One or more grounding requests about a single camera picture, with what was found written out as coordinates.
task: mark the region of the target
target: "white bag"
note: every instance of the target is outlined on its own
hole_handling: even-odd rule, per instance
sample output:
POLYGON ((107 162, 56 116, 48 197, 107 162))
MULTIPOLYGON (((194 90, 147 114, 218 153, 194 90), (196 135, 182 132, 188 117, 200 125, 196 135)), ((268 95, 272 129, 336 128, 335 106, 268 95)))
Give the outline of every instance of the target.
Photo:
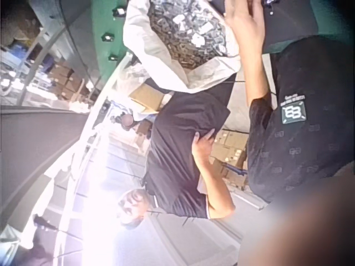
MULTIPOLYGON (((240 58, 237 56, 214 57, 196 69, 183 69, 178 61, 172 60, 165 44, 150 28, 147 15, 149 7, 149 0, 129 1, 123 28, 123 42, 139 58, 159 87, 197 93, 221 83, 239 71, 240 58)), ((228 54, 237 55, 238 46, 234 35, 229 27, 225 28, 228 54)))

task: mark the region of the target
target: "man's hair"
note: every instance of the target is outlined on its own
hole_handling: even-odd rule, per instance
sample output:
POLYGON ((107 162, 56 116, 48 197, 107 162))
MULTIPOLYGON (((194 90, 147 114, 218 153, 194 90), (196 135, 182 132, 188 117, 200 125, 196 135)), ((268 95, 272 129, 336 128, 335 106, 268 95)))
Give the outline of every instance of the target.
POLYGON ((143 218, 139 217, 137 219, 132 220, 130 223, 121 223, 121 226, 123 226, 127 230, 132 230, 135 229, 140 223, 143 221, 143 218))

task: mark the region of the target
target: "floor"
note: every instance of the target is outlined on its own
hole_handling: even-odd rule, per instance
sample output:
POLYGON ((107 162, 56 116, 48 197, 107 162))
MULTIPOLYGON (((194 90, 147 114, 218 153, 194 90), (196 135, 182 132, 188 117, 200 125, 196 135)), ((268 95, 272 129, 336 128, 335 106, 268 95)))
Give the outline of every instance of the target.
MULTIPOLYGON (((262 56, 264 67, 267 75, 267 79, 270 85, 270 90, 275 93, 275 84, 272 78, 270 55, 264 54, 262 56)), ((245 92, 245 78, 243 73, 243 68, 237 73, 237 81, 244 81, 235 83, 231 99, 228 104, 228 109, 231 114, 225 122, 224 128, 229 130, 249 132, 250 120, 249 120, 249 107, 246 104, 246 92, 245 92)), ((272 96, 272 107, 275 109, 277 107, 276 96, 272 96)))

